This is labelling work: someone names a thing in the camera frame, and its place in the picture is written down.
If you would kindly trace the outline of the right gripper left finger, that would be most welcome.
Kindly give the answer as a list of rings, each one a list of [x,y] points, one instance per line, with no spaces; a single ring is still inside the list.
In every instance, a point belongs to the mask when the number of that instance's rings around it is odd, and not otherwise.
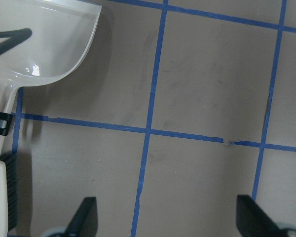
[[[66,227],[52,228],[44,237],[95,237],[98,230],[96,197],[85,197]]]

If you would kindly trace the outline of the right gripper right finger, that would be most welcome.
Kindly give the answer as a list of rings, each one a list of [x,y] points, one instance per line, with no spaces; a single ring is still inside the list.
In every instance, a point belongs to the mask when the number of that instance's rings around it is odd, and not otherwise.
[[[280,228],[249,195],[236,199],[236,227],[243,237],[296,237],[296,228]]]

